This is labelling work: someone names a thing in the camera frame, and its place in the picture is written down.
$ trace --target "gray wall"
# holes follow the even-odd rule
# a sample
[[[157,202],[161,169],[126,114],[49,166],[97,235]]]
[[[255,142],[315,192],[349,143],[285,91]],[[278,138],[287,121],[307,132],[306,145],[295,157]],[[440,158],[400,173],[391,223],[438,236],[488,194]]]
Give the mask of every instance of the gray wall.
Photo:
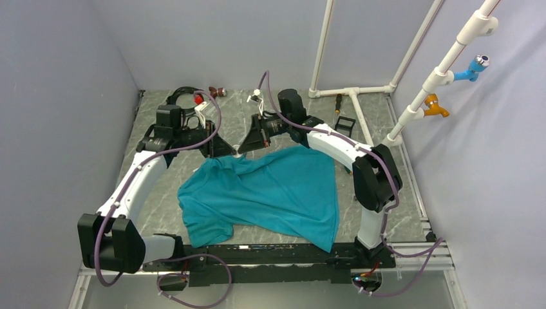
[[[76,223],[112,192],[137,88],[86,0],[0,2],[0,299],[66,308]]]
[[[398,115],[480,2],[446,1],[394,95]],[[546,21],[543,1],[502,1],[500,27],[477,38],[480,78],[437,90],[451,112],[404,130],[435,232],[447,239],[470,308],[546,308],[544,190]]]
[[[383,86],[394,76],[432,0],[335,1],[321,89]],[[93,0],[141,89],[307,89],[326,0]]]

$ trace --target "white cable clip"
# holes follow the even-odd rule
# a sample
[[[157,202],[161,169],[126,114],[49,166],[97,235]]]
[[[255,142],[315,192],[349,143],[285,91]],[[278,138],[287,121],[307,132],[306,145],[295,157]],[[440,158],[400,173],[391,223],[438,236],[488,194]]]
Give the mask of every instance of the white cable clip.
[[[356,150],[356,151],[360,151],[361,146],[363,146],[363,145],[360,144],[360,143],[355,143],[355,146],[354,146],[354,147],[355,147],[355,150]]]

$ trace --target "black tool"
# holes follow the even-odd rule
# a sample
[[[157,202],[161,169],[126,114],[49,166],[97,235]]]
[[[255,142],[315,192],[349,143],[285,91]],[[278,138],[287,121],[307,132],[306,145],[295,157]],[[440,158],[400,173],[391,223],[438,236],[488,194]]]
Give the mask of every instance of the black tool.
[[[338,94],[335,96],[335,112],[339,114],[339,110],[341,109],[341,100],[343,99],[343,96],[341,94]]]

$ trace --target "marble surface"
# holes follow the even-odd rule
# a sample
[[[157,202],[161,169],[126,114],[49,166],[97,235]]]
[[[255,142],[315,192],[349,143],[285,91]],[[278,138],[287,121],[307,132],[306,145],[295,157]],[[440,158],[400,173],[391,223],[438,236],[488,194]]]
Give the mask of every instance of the marble surface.
[[[256,113],[257,107],[246,102],[251,90],[228,89],[227,91],[228,95],[226,97],[218,98],[218,104],[222,113],[220,136],[231,145],[235,145],[240,144],[245,138],[250,126],[250,116]],[[334,97],[311,99],[306,95],[306,90],[298,92],[303,99],[304,107],[307,108],[308,115],[321,118],[330,126],[334,126]],[[144,93],[127,144],[120,179],[127,172],[131,164],[137,142],[143,137],[149,125],[155,122],[157,106],[163,104],[170,93],[171,91],[146,91]],[[274,98],[276,98],[277,93],[278,91],[274,91]],[[373,141],[378,144],[393,127],[385,94],[372,93],[359,95],[359,100]],[[272,111],[269,104],[269,101],[266,99],[265,109]],[[194,103],[190,95],[182,95],[178,99],[178,105],[181,105],[183,108],[189,108],[193,107]],[[356,118],[354,107],[348,97],[343,98],[341,115]],[[353,129],[352,138],[359,142],[364,142],[364,136],[358,122]],[[275,136],[272,138],[272,145],[269,148],[247,153],[247,158],[260,158],[266,153],[294,145],[295,143],[288,135]],[[394,148],[391,151],[402,175],[404,187],[400,192],[401,205],[390,215],[387,229],[388,239],[396,242],[424,241],[419,211],[415,203],[413,191],[410,188],[410,179],[402,155],[398,148]],[[149,236],[157,232],[166,232],[181,235],[184,243],[189,243],[187,230],[182,222],[182,210],[178,206],[176,193],[181,184],[193,174],[195,169],[199,168],[204,160],[204,157],[197,150],[179,153],[173,160],[170,168],[156,182],[142,207],[136,227],[143,236]],[[352,177],[345,172],[344,167],[338,162],[335,163],[335,178],[339,199],[339,228],[335,240],[336,242],[350,242],[354,240],[359,230],[362,206],[360,206],[358,201],[353,199]],[[308,241],[303,238],[271,232],[260,227],[235,225],[233,237],[224,243],[306,242]]]

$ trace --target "blue pipe connector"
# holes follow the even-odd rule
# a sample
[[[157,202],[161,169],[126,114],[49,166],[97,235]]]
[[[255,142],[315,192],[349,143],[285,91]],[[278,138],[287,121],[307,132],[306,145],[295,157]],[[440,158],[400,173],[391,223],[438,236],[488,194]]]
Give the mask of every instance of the blue pipe connector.
[[[478,79],[479,73],[487,69],[489,66],[489,57],[486,55],[477,55],[468,66],[468,70],[455,73],[455,78],[453,80],[470,80],[475,82]]]

